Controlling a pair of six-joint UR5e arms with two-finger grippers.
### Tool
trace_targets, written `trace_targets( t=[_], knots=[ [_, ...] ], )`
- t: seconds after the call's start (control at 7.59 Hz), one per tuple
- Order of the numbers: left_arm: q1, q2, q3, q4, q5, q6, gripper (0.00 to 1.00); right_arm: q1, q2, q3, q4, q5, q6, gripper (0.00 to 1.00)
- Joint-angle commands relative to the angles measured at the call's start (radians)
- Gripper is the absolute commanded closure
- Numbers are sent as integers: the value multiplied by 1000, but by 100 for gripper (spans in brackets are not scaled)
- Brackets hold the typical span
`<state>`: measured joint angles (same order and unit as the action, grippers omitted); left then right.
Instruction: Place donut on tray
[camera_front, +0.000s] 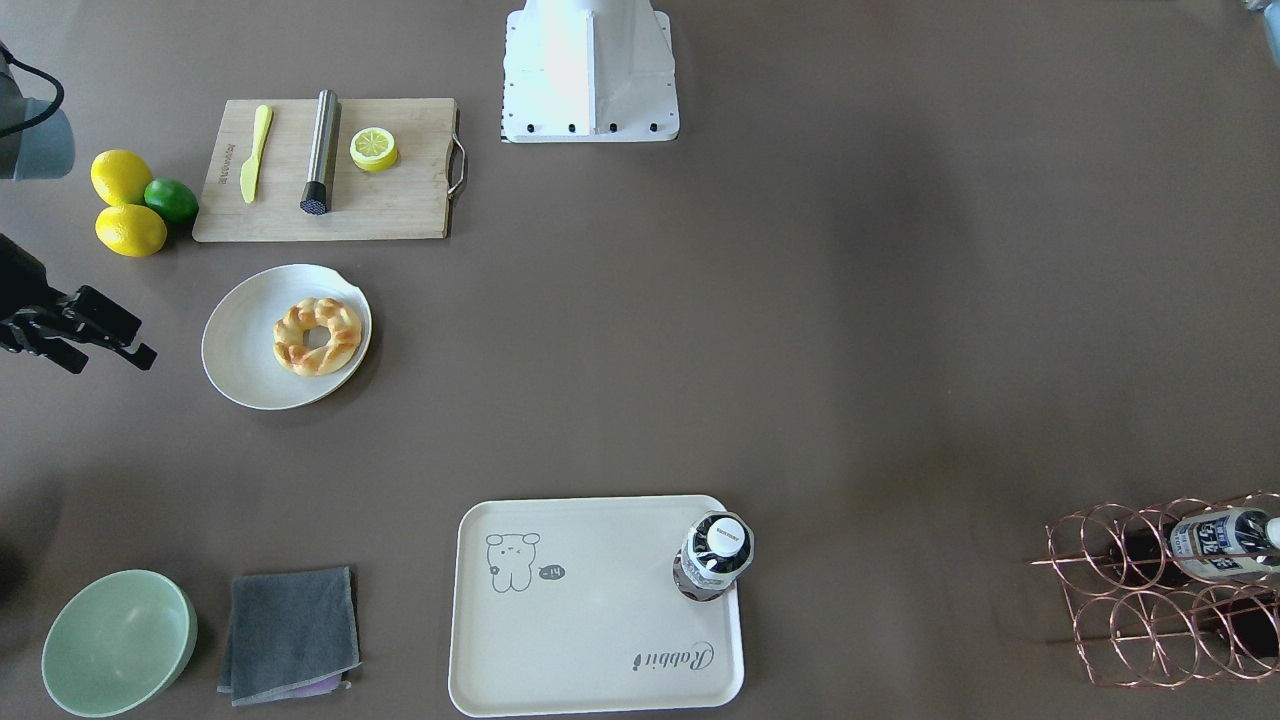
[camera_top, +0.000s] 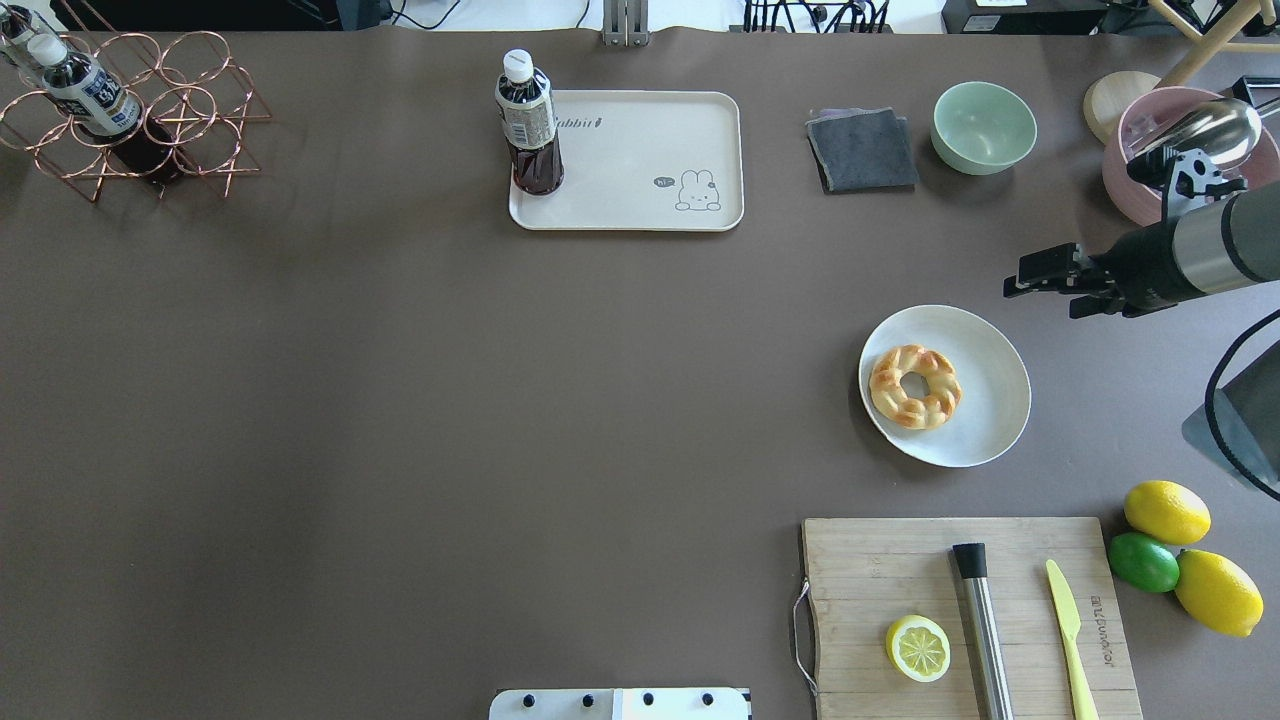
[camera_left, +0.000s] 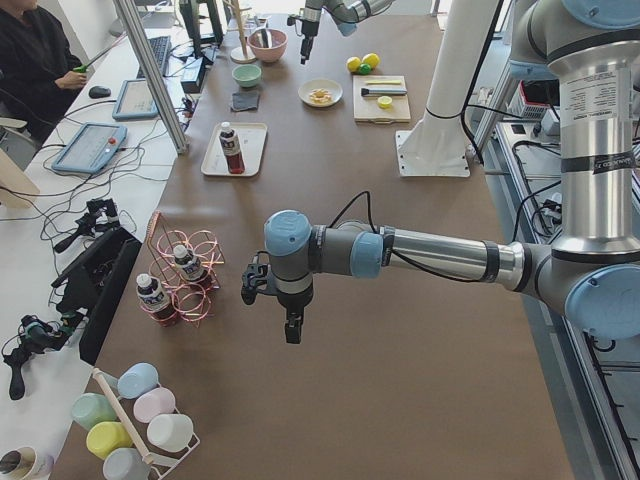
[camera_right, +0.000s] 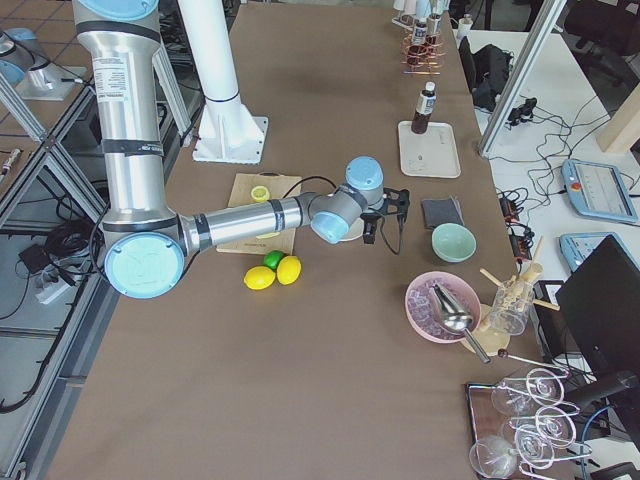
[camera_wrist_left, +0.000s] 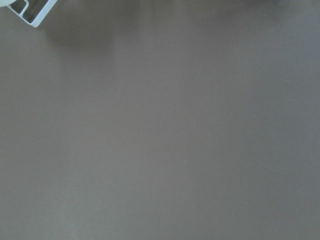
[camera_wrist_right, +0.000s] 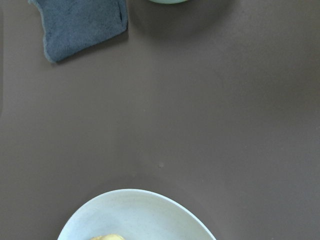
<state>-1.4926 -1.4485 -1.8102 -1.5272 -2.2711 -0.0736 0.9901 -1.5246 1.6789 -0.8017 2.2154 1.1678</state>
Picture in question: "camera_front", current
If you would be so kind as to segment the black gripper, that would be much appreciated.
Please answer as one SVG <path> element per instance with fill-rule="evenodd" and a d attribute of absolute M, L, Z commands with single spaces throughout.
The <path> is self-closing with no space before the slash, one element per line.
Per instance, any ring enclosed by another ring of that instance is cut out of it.
<path fill-rule="evenodd" d="M 69 345 L 96 345 L 150 370 L 154 348 L 134 342 L 141 320 L 91 286 L 63 295 L 49 286 L 44 264 L 5 234 L 1 236 L 1 343 L 12 354 L 46 357 L 81 374 L 87 356 Z"/>

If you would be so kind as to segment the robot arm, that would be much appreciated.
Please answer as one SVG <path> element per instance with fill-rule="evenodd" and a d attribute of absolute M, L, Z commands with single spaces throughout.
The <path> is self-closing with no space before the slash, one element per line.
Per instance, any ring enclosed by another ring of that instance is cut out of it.
<path fill-rule="evenodd" d="M 1 47 L 1 176 L 5 181 L 58 179 L 76 160 L 74 136 L 61 109 L 59 79 Z M 136 343 L 141 320 L 92 286 L 64 293 L 46 266 L 8 236 L 1 237 L 1 342 L 10 354 L 46 357 L 79 374 L 88 357 L 81 345 L 108 348 L 142 372 L 156 352 Z"/>

